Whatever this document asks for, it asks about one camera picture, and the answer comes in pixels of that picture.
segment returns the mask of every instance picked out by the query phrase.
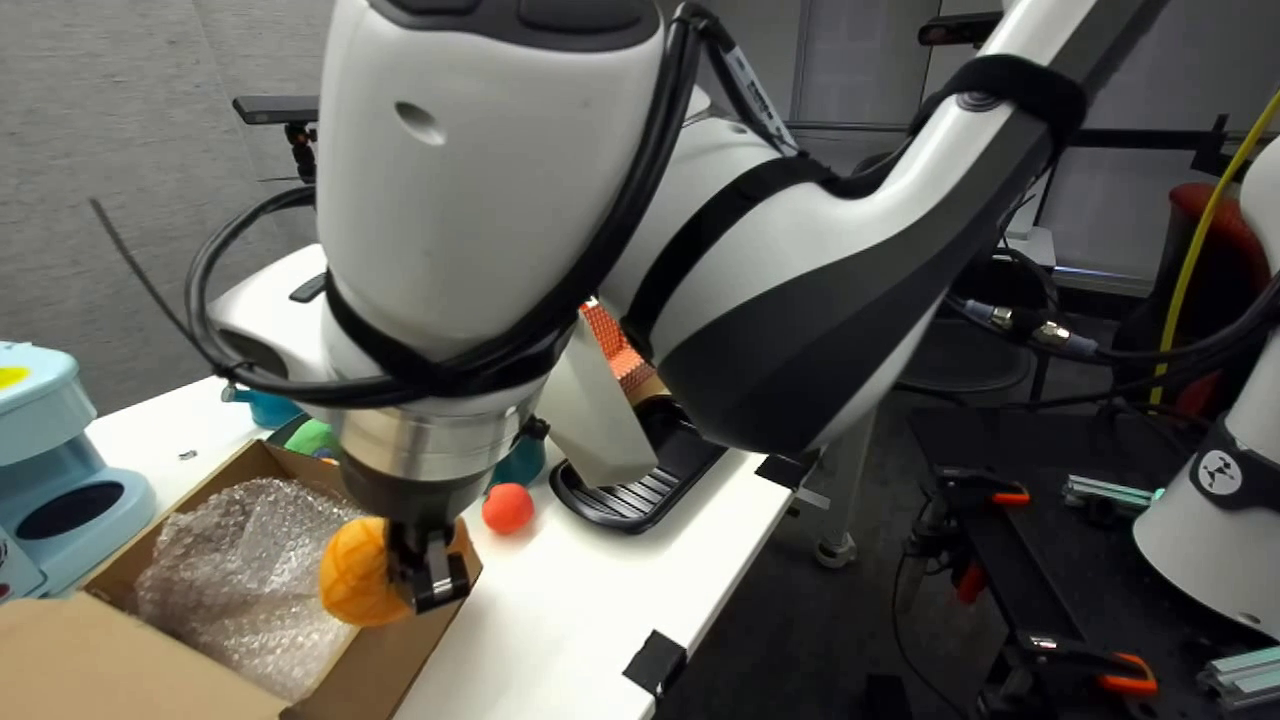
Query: white robot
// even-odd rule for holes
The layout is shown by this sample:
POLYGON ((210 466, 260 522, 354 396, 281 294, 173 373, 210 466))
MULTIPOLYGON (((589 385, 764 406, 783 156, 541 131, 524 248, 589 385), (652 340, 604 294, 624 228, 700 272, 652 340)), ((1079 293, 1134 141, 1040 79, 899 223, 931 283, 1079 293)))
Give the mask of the white robot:
MULTIPOLYGON (((316 184, 324 294, 295 293, 306 272, 281 283, 282 264, 316 272, 291 254, 263 272, 281 302, 255 306, 289 340, 260 318, 210 325, 214 242, 188 313, 224 374, 329 406, 346 486, 391 520, 391 561, 426 606, 456 590, 456 513, 589 294, 627 315, 709 436, 823 447, 893 386, 954 272, 996 242, 996 220, 1155 6, 1010 2, 973 85, 872 176, 830 179, 794 156, 700 6, 662 19, 652 0, 337 0, 316 184), (700 42, 749 127, 693 93, 700 42)), ((282 192, 230 234, 306 198, 282 192)), ((1280 429, 1280 405, 1254 412, 1280 429)))

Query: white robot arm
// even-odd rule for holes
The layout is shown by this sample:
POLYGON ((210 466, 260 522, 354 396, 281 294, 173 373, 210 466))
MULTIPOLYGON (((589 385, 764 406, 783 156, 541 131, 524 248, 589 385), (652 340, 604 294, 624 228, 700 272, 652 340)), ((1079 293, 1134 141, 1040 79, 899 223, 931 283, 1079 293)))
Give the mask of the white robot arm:
MULTIPOLYGON (((980 55, 1093 93, 1155 6, 1020 0, 980 55)), ((346 385, 289 396, 339 406, 346 486, 394 522, 423 590, 584 294, 630 318, 709 436, 809 452, 893 386, 1051 150, 1045 115, 947 94, 879 189, 794 159, 809 184, 723 223, 714 194, 730 206, 791 143, 760 87, 742 93, 753 127, 704 94, 687 107, 700 35, 739 64, 711 14, 666 22, 652 0, 337 0, 316 184, 324 360, 239 380, 346 385)))

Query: white table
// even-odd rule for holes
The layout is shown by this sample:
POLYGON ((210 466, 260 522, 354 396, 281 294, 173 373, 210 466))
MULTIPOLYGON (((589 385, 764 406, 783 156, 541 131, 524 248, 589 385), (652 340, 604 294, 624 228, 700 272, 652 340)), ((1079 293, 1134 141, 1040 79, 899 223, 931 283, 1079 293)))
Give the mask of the white table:
MULTIPOLYGON (((107 462, 150 480, 159 513, 224 454, 260 436, 218 380, 111 412, 88 429, 107 462)), ((460 720, 612 720, 652 717, 655 701, 624 677, 652 633, 694 650, 749 573, 788 486, 755 477, 760 454, 727 452, 647 534, 606 534, 541 486, 524 540, 468 529, 484 561, 477 590, 444 633, 399 717, 460 720)))

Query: orange ball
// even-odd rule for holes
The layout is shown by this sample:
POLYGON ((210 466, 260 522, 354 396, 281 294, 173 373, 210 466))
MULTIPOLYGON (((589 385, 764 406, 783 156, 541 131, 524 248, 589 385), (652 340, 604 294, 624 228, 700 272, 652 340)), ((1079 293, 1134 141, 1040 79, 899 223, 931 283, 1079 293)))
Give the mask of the orange ball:
POLYGON ((478 517, 496 534, 515 534, 533 522, 533 497, 524 482, 493 482, 478 517))
POLYGON ((386 578, 386 520, 354 517, 332 533, 319 556, 319 602, 354 629, 412 616, 406 595, 386 578))

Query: bubble wrap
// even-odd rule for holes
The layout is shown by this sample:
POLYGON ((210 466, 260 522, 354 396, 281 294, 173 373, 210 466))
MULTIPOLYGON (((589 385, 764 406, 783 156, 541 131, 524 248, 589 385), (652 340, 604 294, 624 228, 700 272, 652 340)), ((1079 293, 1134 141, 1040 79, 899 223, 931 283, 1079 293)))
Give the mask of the bubble wrap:
POLYGON ((298 482, 249 480, 164 520, 137 610, 281 701, 303 701, 350 629, 319 606, 319 552, 350 520, 298 482))

